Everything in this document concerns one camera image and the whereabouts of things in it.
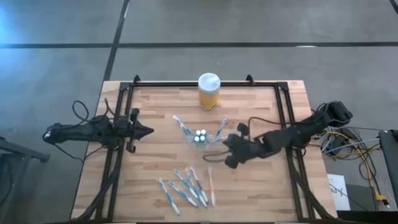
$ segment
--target black stripe on floor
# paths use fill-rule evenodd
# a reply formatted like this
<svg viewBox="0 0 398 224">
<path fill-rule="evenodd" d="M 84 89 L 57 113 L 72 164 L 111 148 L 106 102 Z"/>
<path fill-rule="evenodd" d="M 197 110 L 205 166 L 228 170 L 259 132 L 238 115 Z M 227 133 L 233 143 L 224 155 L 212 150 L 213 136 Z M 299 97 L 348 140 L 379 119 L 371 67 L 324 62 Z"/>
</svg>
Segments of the black stripe on floor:
<svg viewBox="0 0 398 224">
<path fill-rule="evenodd" d="M 106 64 L 103 81 L 109 81 L 109 79 L 111 78 L 114 59 L 116 58 L 116 52 L 118 51 L 118 44 L 120 41 L 120 37 L 122 36 L 123 25 L 124 21 L 126 20 L 126 14 L 127 14 L 127 9 L 129 7 L 129 3 L 130 0 L 124 0 L 123 2 L 122 11 L 120 12 L 118 28 L 116 29 L 116 33 L 114 35 L 112 49 L 109 55 L 108 62 Z"/>
<path fill-rule="evenodd" d="M 112 44 L 0 44 L 0 49 L 92 49 L 110 47 L 112 47 Z"/>
<path fill-rule="evenodd" d="M 129 43 L 119 44 L 124 49 L 173 48 L 228 48 L 228 47 L 398 47 L 398 42 L 213 42 L 213 43 Z"/>
<path fill-rule="evenodd" d="M 390 3 L 392 5 L 392 7 L 394 8 L 394 10 L 396 11 L 396 13 L 398 14 L 398 5 L 396 0 L 390 0 Z"/>
</svg>

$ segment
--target wooden table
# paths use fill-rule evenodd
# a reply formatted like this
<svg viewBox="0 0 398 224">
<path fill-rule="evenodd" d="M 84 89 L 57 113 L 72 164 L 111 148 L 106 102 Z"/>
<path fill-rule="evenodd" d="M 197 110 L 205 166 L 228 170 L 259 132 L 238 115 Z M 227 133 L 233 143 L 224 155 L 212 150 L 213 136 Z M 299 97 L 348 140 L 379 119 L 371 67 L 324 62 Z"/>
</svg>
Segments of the wooden table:
<svg viewBox="0 0 398 224">
<path fill-rule="evenodd" d="M 119 84 L 120 82 L 104 82 L 97 114 L 105 112 L 104 98 L 108 99 L 114 109 Z M 296 120 L 310 116 L 310 105 L 303 81 L 288 81 L 288 84 Z M 134 88 L 132 107 L 140 109 L 139 121 L 154 128 L 155 132 L 141 141 L 136 141 L 136 153 L 124 151 L 114 221 L 296 221 L 284 149 L 272 157 L 253 159 L 246 164 L 240 164 L 236 170 L 226 167 L 223 162 L 209 164 L 201 158 L 202 149 L 186 143 L 179 126 L 172 118 L 176 114 L 190 129 L 205 129 L 212 134 L 218 129 L 221 119 L 227 116 L 229 120 L 223 130 L 223 136 L 226 136 L 236 131 L 239 122 L 247 123 L 251 116 L 279 121 L 274 90 L 268 87 L 222 87 L 219 106 L 215 110 L 204 111 L 198 104 L 198 92 L 194 87 Z M 251 134 L 255 136 L 275 129 L 280 129 L 280 125 L 253 121 Z M 87 153 L 99 146 L 90 143 Z M 220 143 L 208 150 L 223 151 L 226 147 Z M 104 149 L 85 161 L 72 218 L 79 216 L 98 193 L 105 157 Z M 336 216 L 319 148 L 307 147 L 304 161 L 311 191 L 328 212 Z M 163 178 L 165 183 L 174 180 L 181 189 L 186 190 L 173 172 L 173 169 L 178 169 L 185 174 L 186 166 L 195 168 L 208 197 L 210 193 L 207 168 L 212 166 L 216 209 L 211 206 L 209 209 L 197 209 L 167 186 L 182 214 L 181 217 L 176 216 L 157 180 Z M 306 214 L 302 194 L 300 198 Z M 105 210 L 108 209 L 107 206 L 108 203 L 105 203 Z"/>
</svg>

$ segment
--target yellow container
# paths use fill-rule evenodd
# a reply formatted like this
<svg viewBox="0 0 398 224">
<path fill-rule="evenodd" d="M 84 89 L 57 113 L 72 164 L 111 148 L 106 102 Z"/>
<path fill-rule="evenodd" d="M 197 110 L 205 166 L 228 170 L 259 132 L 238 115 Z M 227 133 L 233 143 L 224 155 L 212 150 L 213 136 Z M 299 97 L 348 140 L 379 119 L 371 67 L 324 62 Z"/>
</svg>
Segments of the yellow container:
<svg viewBox="0 0 398 224">
<path fill-rule="evenodd" d="M 217 107 L 220 85 L 220 78 L 216 74 L 205 73 L 199 77 L 199 101 L 202 109 L 212 110 Z"/>
</svg>

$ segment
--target concrete floor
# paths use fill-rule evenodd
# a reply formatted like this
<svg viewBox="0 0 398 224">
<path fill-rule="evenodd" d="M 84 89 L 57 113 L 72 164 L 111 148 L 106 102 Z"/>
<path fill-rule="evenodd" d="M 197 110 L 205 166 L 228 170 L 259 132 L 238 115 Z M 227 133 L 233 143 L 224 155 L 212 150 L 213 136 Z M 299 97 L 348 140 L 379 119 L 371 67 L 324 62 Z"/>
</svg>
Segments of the concrete floor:
<svg viewBox="0 0 398 224">
<path fill-rule="evenodd" d="M 123 0 L 3 0 L 0 44 L 112 43 Z M 388 0 L 132 0 L 121 36 L 129 42 L 398 41 L 398 15 Z M 11 223 L 68 220 L 81 163 L 44 143 L 54 122 L 76 123 L 74 100 L 94 113 L 110 49 L 0 49 L 0 136 L 51 153 L 32 161 Z M 111 80 L 304 80 L 313 107 L 341 100 L 350 125 L 397 129 L 397 47 L 260 49 L 119 49 Z M 364 139 L 376 131 L 361 131 Z M 62 145 L 83 157 L 86 144 Z M 392 195 L 382 152 L 377 180 Z M 327 161 L 347 184 L 367 186 L 360 161 Z"/>
</svg>

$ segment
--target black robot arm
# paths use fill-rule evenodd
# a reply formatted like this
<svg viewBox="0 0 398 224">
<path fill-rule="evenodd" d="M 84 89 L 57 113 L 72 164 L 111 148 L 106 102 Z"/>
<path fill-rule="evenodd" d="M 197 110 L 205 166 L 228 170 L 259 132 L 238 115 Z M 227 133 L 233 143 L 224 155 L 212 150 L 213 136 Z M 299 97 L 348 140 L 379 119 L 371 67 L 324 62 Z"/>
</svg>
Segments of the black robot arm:
<svg viewBox="0 0 398 224">
<path fill-rule="evenodd" d="M 115 148 L 121 138 L 140 140 L 154 132 L 152 128 L 143 126 L 137 116 L 139 110 L 132 109 L 130 119 L 126 116 L 117 118 L 114 123 L 106 115 L 95 116 L 86 124 L 64 125 L 55 123 L 47 128 L 44 141 L 50 144 L 65 141 L 99 142 L 104 147 Z"/>
<path fill-rule="evenodd" d="M 249 128 L 241 123 L 238 126 L 241 135 L 229 134 L 227 140 L 223 141 L 231 153 L 225 159 L 225 164 L 235 169 L 239 163 L 244 164 L 256 157 L 272 156 L 286 146 L 304 148 L 313 135 L 321 133 L 328 126 L 342 127 L 348 124 L 352 117 L 352 113 L 342 102 L 333 101 L 325 103 L 305 120 L 291 123 L 291 126 L 285 130 L 266 132 L 253 141 L 244 138 L 248 135 Z"/>
</svg>

